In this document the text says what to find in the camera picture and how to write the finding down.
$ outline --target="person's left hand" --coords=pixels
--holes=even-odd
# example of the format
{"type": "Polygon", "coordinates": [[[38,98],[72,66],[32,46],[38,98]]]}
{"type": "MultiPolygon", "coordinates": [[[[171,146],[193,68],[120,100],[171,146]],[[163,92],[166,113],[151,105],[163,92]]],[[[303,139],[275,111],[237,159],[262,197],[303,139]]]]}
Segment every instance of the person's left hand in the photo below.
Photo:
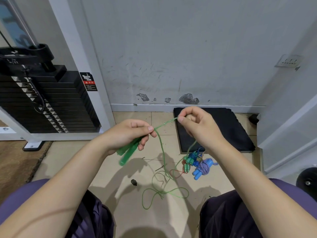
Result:
{"type": "Polygon", "coordinates": [[[107,130],[100,137],[107,144],[107,154],[112,155],[119,148],[142,136],[144,137],[140,141],[138,149],[143,150],[145,143],[149,140],[149,134],[156,137],[154,128],[147,122],[139,119],[127,119],[107,130]]]}

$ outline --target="wall socket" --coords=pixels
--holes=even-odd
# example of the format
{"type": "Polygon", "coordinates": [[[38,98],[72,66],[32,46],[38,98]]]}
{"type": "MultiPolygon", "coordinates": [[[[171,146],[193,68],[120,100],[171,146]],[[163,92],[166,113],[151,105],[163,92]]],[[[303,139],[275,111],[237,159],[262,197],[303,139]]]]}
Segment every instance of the wall socket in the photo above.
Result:
{"type": "Polygon", "coordinates": [[[286,68],[295,68],[300,62],[303,60],[303,56],[300,55],[288,55],[283,54],[277,64],[276,67],[286,67],[286,68]]]}

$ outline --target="forearm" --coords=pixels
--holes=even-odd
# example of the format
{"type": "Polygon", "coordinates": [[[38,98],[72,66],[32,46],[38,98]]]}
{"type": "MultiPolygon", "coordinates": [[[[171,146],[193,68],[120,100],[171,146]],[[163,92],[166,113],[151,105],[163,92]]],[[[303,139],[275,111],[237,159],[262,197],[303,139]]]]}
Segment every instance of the forearm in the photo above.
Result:
{"type": "Polygon", "coordinates": [[[0,234],[6,237],[64,237],[105,159],[106,147],[101,142],[96,138],[78,151],[0,226],[0,234]]]}
{"type": "Polygon", "coordinates": [[[317,236],[317,221],[227,141],[209,150],[212,150],[264,237],[317,236]]]}

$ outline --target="black exercise mat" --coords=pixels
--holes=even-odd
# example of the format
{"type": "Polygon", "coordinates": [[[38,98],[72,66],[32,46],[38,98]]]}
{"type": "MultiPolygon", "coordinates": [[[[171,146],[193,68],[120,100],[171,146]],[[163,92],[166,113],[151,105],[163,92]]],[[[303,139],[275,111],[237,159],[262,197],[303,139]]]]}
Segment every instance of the black exercise mat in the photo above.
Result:
{"type": "MultiPolygon", "coordinates": [[[[174,108],[174,117],[177,117],[183,108],[174,108]]],[[[224,138],[232,144],[237,150],[243,153],[250,153],[255,150],[249,135],[245,132],[242,125],[237,120],[235,114],[228,108],[203,108],[206,112],[210,113],[214,118],[216,124],[219,126],[220,131],[224,138]]],[[[189,136],[184,127],[177,121],[176,129],[179,147],[181,153],[186,153],[189,146],[195,141],[194,138],[189,136]]],[[[194,152],[198,149],[200,144],[197,142],[190,150],[194,152]]]]}

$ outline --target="white machine base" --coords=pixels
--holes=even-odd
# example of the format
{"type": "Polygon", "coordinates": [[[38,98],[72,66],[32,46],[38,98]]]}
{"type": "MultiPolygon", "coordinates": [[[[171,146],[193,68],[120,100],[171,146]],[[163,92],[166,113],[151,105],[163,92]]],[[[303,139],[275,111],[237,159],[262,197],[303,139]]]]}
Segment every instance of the white machine base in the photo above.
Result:
{"type": "Polygon", "coordinates": [[[36,143],[27,142],[26,145],[22,148],[22,150],[25,152],[39,151],[42,148],[44,143],[45,141],[39,141],[36,143]]]}

